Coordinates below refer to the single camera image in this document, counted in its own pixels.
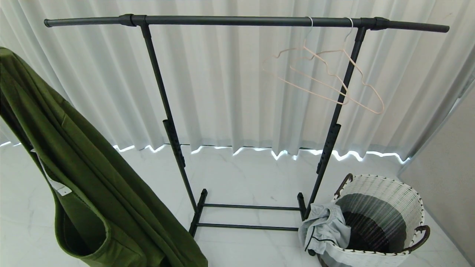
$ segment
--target sheer curtain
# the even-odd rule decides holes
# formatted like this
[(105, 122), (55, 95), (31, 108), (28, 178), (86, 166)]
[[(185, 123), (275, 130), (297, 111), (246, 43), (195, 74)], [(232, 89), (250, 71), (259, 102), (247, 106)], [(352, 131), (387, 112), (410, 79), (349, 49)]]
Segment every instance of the sheer curtain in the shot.
[[(357, 104), (343, 106), (335, 149), (363, 156), (367, 151), (407, 157), (428, 129), (440, 123), (468, 79), (475, 45), (475, 2), (469, 0), (4, 0), (1, 45), (24, 58), (74, 105), (113, 145), (125, 148), (168, 143), (165, 113), (147, 50), (138, 28), (120, 25), (46, 28), (43, 19), (147, 15), (385, 17), (450, 25), (448, 33), (368, 31), (358, 57), (365, 81), (374, 85), (386, 111), (373, 114)], [(297, 154), (322, 149), (334, 103), (312, 96), (262, 71), (262, 61), (280, 50), (301, 46), (309, 28), (157, 26), (155, 50), (181, 143), (272, 147)], [(307, 47), (339, 49), (349, 29), (314, 28)], [(356, 34), (346, 42), (350, 53)], [(270, 60), (266, 68), (313, 92), (338, 94), (288, 67), (299, 55)], [(343, 77), (347, 59), (325, 57)], [(298, 69), (334, 87), (318, 61)], [(371, 89), (354, 72), (350, 96), (378, 110)], [(1, 122), (1, 142), (15, 143)]]

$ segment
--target garment rack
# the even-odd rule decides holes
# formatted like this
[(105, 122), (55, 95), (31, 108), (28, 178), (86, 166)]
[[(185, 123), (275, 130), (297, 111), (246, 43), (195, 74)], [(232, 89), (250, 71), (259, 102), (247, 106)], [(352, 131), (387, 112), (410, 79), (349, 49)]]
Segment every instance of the garment rack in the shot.
[[(153, 48), (152, 35), (150, 33), (149, 25), (231, 25), (231, 26), (301, 26), (301, 27), (340, 27), (340, 28), (358, 28), (356, 38), (351, 52), (351, 59), (356, 62), (360, 52), (361, 45), (367, 30), (382, 30), (382, 29), (407, 29), (418, 31), (431, 32), (448, 32), (449, 26), (391, 21), (385, 18), (312, 18), (308, 17), (227, 17), (227, 16), (147, 16), (147, 15), (133, 15), (125, 14), (118, 17), (101, 17), (101, 18), (78, 18), (78, 19), (45, 19), (44, 24), (47, 27), (56, 26), (75, 26), (75, 25), (104, 25), (104, 24), (121, 24), (130, 27), (139, 26), (142, 30), (143, 38), (147, 46), (150, 61), (152, 63), (155, 79), (157, 80), (158, 89), (160, 91), (161, 100), (165, 108), (167, 119), (163, 121), (165, 130), (170, 140), (171, 148), (175, 156), (178, 168), (185, 183), (186, 191), (191, 201), (194, 210), (194, 217), (190, 225), (189, 233), (194, 236), (198, 227), (219, 227), (219, 228), (241, 228), (241, 229), (264, 229), (264, 230), (285, 230), (297, 231), (298, 228), (292, 227), (274, 227), (274, 226), (259, 226), (259, 225), (238, 225), (238, 224), (216, 224), (216, 223), (202, 223), (200, 222), (201, 213), (204, 207), (208, 208), (238, 208), (238, 209), (260, 209), (260, 210), (294, 210), (300, 212), (302, 220), (305, 220), (310, 214), (310, 205), (315, 201), (318, 189), (323, 179), (328, 161), (335, 146), (338, 133), (341, 125), (337, 123), (342, 105), (337, 104), (333, 113), (330, 128), (325, 140), (323, 152), (317, 166), (317, 179), (315, 181), (312, 194), (305, 207), (304, 196), (300, 192), (297, 194), (298, 207), (274, 207), (274, 206), (253, 206), (253, 205), (231, 205), (231, 204), (212, 204), (206, 203), (206, 196), (208, 191), (203, 189), (198, 203), (196, 203), (191, 190), (190, 182), (185, 171), (185, 159), (181, 152), (180, 142), (175, 129), (175, 123), (171, 115), (170, 105), (168, 103), (165, 86), (163, 84), (162, 75)], [(349, 62), (346, 69), (343, 83), (348, 87), (353, 74), (354, 65)], [(342, 86), (341, 93), (345, 94), (346, 90)], [(343, 103), (345, 95), (338, 96), (338, 102)]]

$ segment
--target olive green garment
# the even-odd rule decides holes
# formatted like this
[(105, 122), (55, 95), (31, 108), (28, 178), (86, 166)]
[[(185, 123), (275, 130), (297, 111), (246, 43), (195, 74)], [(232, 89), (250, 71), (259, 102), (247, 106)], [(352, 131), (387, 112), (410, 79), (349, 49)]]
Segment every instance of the olive green garment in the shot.
[[(1, 116), (50, 185), (66, 253), (92, 267), (208, 265), (193, 237), (72, 105), (6, 48), (0, 67)], [(58, 184), (71, 192), (59, 193)]]

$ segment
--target clothes hanger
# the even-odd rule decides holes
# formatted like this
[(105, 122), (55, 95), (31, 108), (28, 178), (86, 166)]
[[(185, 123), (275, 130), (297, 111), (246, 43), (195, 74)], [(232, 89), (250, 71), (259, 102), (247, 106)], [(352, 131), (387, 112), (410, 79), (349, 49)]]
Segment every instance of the clothes hanger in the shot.
[[(310, 21), (312, 22), (312, 26), (313, 26), (313, 24), (314, 24), (313, 19), (312, 19), (311, 17), (308, 17), (308, 18), (309, 18)], [(371, 109), (371, 108), (369, 108), (369, 107), (367, 107), (367, 106), (361, 104), (360, 102), (356, 101), (355, 99), (351, 98), (351, 97), (348, 96), (347, 94), (344, 94), (344, 93), (340, 92), (340, 90), (338, 90), (338, 89), (336, 89), (336, 88), (334, 88), (334, 87), (332, 87), (332, 86), (330, 86), (330, 85), (327, 85), (327, 84), (323, 83), (322, 81), (317, 80), (317, 79), (315, 79), (315, 78), (313, 78), (313, 77), (311, 77), (311, 76), (309, 76), (309, 75), (307, 75), (307, 74), (305, 74), (305, 73), (303, 73), (303, 72), (301, 72), (301, 71), (295, 69), (292, 65), (290, 65), (291, 70), (293, 70), (293, 71), (295, 71), (295, 72), (297, 72), (297, 73), (299, 73), (299, 74), (301, 74), (301, 75), (303, 75), (303, 76), (305, 76), (305, 77), (308, 77), (308, 78), (312, 79), (312, 80), (315, 81), (315, 82), (318, 82), (318, 83), (320, 83), (320, 84), (323, 84), (323, 85), (325, 85), (325, 86), (327, 86), (327, 87), (329, 87), (329, 88), (331, 88), (331, 89), (337, 91), (339, 94), (345, 96), (347, 99), (346, 99), (346, 102), (344, 101), (343, 103), (341, 103), (341, 102), (335, 101), (335, 100), (333, 100), (333, 99), (329, 99), (329, 98), (327, 98), (327, 97), (325, 97), (325, 96), (319, 95), (319, 94), (317, 94), (317, 93), (311, 92), (311, 91), (309, 91), (309, 90), (307, 90), (307, 89), (305, 89), (305, 88), (302, 88), (302, 87), (300, 87), (300, 86), (297, 86), (297, 85), (295, 85), (295, 84), (293, 84), (293, 83), (291, 83), (291, 82), (289, 82), (289, 81), (287, 81), (287, 80), (285, 80), (285, 79), (283, 79), (283, 78), (277, 76), (276, 74), (267, 71), (267, 70), (264, 68), (264, 63), (265, 63), (270, 57), (269, 57), (269, 58), (266, 58), (266, 59), (263, 61), (263, 70), (266, 71), (266, 72), (268, 72), (268, 73), (270, 73), (270, 74), (272, 74), (272, 75), (275, 76), (277, 79), (282, 80), (282, 81), (284, 81), (284, 82), (286, 82), (286, 83), (288, 83), (288, 84), (290, 84), (290, 85), (292, 85), (292, 86), (294, 86), (294, 87), (296, 87), (296, 88), (298, 88), (298, 89), (301, 89), (301, 90), (303, 90), (303, 91), (306, 91), (306, 92), (308, 92), (308, 93), (310, 93), (310, 94), (312, 94), (312, 95), (316, 95), (316, 96), (319, 96), (319, 97), (321, 97), (321, 98), (330, 100), (330, 101), (332, 101), (332, 102), (335, 102), (335, 103), (338, 104), (338, 105), (345, 105), (345, 104), (347, 104), (347, 103), (349, 102), (349, 100), (352, 100), (352, 101), (355, 102), (356, 104), (362, 106), (363, 108), (365, 108), (365, 109), (367, 109), (367, 110), (369, 110), (369, 111), (371, 111), (371, 112), (373, 112), (373, 113), (375, 113), (375, 114), (381, 114), (381, 113), (384, 112), (384, 102), (383, 102), (383, 100), (381, 99), (380, 95), (378, 94), (378, 92), (376, 91), (376, 89), (375, 89), (373, 86), (371, 86), (371, 85), (369, 85), (369, 84), (366, 84), (366, 83), (364, 82), (364, 75), (363, 75), (363, 72), (362, 72), (361, 69), (358, 67), (358, 65), (356, 65), (356, 63), (351, 59), (351, 56), (348, 55), (348, 53), (347, 53), (346, 50), (344, 49), (344, 48), (345, 48), (345, 44), (346, 44), (346, 39), (348, 38), (348, 36), (351, 34), (351, 32), (352, 32), (352, 30), (353, 30), (353, 20), (352, 20), (351, 18), (348, 18), (348, 19), (351, 21), (351, 29), (350, 29), (350, 32), (345, 36), (345, 39), (344, 39), (344, 41), (343, 41), (343, 46), (342, 46), (341, 49), (339, 49), (339, 50), (327, 50), (327, 51), (322, 51), (322, 52), (319, 52), (319, 53), (314, 53), (313, 51), (311, 51), (309, 48), (307, 48), (307, 47), (305, 46), (306, 41), (307, 41), (307, 36), (308, 36), (308, 34), (310, 33), (310, 31), (312, 31), (312, 29), (310, 29), (310, 31), (309, 31), (309, 32), (307, 33), (307, 35), (305, 36), (304, 45), (303, 45), (301, 48), (289, 48), (289, 49), (285, 49), (285, 50), (280, 51), (277, 56), (272, 55), (272, 57), (274, 57), (274, 58), (279, 58), (282, 53), (287, 52), (287, 51), (290, 51), (290, 50), (305, 50), (305, 51), (309, 52), (310, 54), (312, 54), (312, 57), (300, 57), (300, 58), (298, 58), (298, 59), (313, 60), (314, 58), (317, 58), (317, 59), (319, 59), (320, 61), (322, 61), (323, 63), (325, 63), (327, 74), (330, 75), (330, 76), (336, 77), (336, 78), (340, 81), (340, 83), (341, 83), (341, 85), (343, 86), (343, 88), (345, 88), (346, 92), (348, 93), (348, 87), (344, 84), (343, 80), (342, 80), (338, 75), (335, 75), (335, 74), (330, 73), (328, 63), (327, 63), (323, 58), (320, 57), (320, 55), (326, 54), (326, 53), (343, 52), (344, 55), (349, 59), (349, 61), (350, 61), (350, 62), (356, 67), (356, 69), (361, 73), (361, 83), (362, 83), (364, 86), (370, 87), (370, 88), (374, 91), (374, 93), (376, 94), (376, 96), (378, 97), (379, 101), (381, 102), (381, 106), (382, 106), (382, 108), (381, 108), (380, 111), (374, 111), (373, 109)]]

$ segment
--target brown handle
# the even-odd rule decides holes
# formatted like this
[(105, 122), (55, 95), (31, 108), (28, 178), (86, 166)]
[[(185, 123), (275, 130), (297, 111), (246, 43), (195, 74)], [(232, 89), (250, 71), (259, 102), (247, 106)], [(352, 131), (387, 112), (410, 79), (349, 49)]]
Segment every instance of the brown handle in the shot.
[(409, 248), (406, 248), (404, 249), (409, 251), (409, 253), (411, 253), (412, 251), (418, 249), (420, 246), (422, 246), (426, 241), (427, 239), (429, 239), (429, 236), (430, 236), (430, 227), (428, 225), (421, 225), (421, 226), (418, 226), (416, 227), (416, 231), (419, 231), (422, 233), (422, 231), (426, 231), (424, 233), (424, 236), (422, 237), (421, 240), (419, 240), (419, 242), (417, 242), (416, 244), (414, 244), (413, 246), (409, 247)]
[(343, 186), (346, 184), (346, 181), (348, 181), (348, 179), (351, 179), (351, 181), (353, 181), (353, 174), (348, 173), (348, 175), (346, 175), (346, 177), (343, 180), (342, 184), (340, 185), (338, 190), (335, 192), (335, 195), (338, 195), (338, 197), (340, 197), (340, 191), (343, 189)]

